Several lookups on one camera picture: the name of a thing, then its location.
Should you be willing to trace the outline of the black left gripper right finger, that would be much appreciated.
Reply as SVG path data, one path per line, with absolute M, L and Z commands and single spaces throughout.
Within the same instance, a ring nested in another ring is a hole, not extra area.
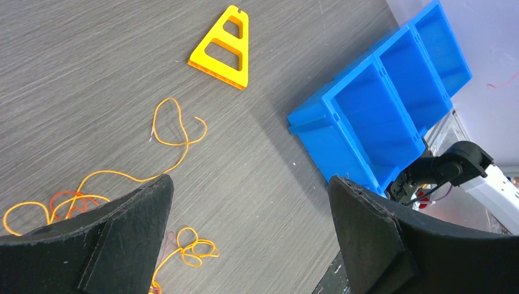
M 327 192 L 353 293 L 517 293 L 518 237 L 417 212 L 334 176 Z

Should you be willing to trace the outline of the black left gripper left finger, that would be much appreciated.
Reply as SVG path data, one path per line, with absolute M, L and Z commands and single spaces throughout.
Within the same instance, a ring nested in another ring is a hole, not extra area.
M 1 292 L 147 293 L 173 193 L 161 175 L 86 213 L 2 236 Z

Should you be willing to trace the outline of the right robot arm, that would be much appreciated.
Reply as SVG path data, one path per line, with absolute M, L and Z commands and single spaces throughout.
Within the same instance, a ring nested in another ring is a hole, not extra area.
M 438 156 L 426 150 L 388 185 L 386 197 L 450 224 L 518 235 L 518 177 L 471 141 Z

